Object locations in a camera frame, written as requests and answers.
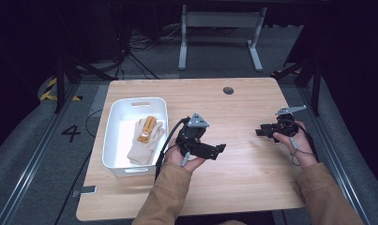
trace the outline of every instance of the sleeve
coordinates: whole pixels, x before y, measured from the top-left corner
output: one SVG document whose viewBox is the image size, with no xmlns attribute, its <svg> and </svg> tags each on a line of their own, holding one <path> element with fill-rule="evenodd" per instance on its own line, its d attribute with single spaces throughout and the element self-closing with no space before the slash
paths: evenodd
<svg viewBox="0 0 378 225">
<path fill-rule="evenodd" d="M 189 192 L 192 172 L 166 162 L 148 194 L 134 225 L 174 224 Z"/>
<path fill-rule="evenodd" d="M 323 163 L 302 171 L 297 183 L 311 224 L 364 224 Z"/>
</svg>

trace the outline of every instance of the painted number 4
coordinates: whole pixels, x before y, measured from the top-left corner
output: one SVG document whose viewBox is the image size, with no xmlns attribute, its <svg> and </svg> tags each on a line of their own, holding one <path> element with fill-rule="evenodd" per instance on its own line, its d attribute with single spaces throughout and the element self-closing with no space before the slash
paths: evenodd
<svg viewBox="0 0 378 225">
<path fill-rule="evenodd" d="M 63 133 L 62 133 L 63 135 L 71 135 L 71 137 L 69 138 L 70 143 L 72 143 L 72 140 L 74 140 L 74 136 L 76 134 L 81 134 L 81 132 L 77 132 L 77 128 L 78 128 L 78 126 L 73 125 L 70 128 L 63 131 Z"/>
</svg>

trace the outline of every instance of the person's left hand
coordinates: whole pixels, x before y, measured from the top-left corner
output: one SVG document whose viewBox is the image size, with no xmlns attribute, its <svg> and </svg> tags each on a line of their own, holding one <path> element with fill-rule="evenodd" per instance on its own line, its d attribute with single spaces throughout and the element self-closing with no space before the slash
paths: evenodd
<svg viewBox="0 0 378 225">
<path fill-rule="evenodd" d="M 173 164 L 178 165 L 178 166 L 181 165 L 181 163 L 183 161 L 183 156 L 182 156 L 182 154 L 180 154 L 180 148 L 179 148 L 178 145 L 175 145 L 174 147 L 172 147 L 171 149 L 168 150 L 168 152 L 165 155 L 164 161 L 165 162 L 172 162 Z M 192 160 L 189 160 L 183 168 L 185 168 L 186 170 L 188 170 L 190 172 L 194 172 L 195 169 L 197 169 L 198 167 L 203 165 L 203 163 L 205 161 L 206 161 L 205 158 L 197 157 L 197 158 L 194 158 Z"/>
</svg>

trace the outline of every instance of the yellow tape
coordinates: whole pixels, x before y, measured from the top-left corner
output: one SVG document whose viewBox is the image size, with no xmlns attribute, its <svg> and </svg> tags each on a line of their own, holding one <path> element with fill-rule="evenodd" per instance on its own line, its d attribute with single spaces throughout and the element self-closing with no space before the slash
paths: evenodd
<svg viewBox="0 0 378 225">
<path fill-rule="evenodd" d="M 57 96 L 51 96 L 51 91 L 54 87 L 54 85 L 57 82 L 57 78 L 53 77 L 51 81 L 48 83 L 48 86 L 45 89 L 45 92 L 40 97 L 41 100 L 57 100 Z M 74 96 L 72 100 L 83 100 L 82 96 Z"/>
</svg>

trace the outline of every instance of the white glove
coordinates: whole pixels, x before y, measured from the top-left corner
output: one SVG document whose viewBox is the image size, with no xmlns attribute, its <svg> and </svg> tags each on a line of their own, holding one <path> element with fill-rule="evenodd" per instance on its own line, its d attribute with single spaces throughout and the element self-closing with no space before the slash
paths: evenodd
<svg viewBox="0 0 378 225">
<path fill-rule="evenodd" d="M 132 147 L 128 152 L 130 163 L 138 165 L 147 165 L 149 159 L 159 142 L 160 137 L 164 134 L 165 130 L 162 127 L 162 122 L 157 122 L 151 133 L 148 134 L 148 142 L 139 142 L 140 137 L 144 132 L 144 124 L 146 119 L 140 119 L 135 124 L 135 132 L 132 140 Z"/>
</svg>

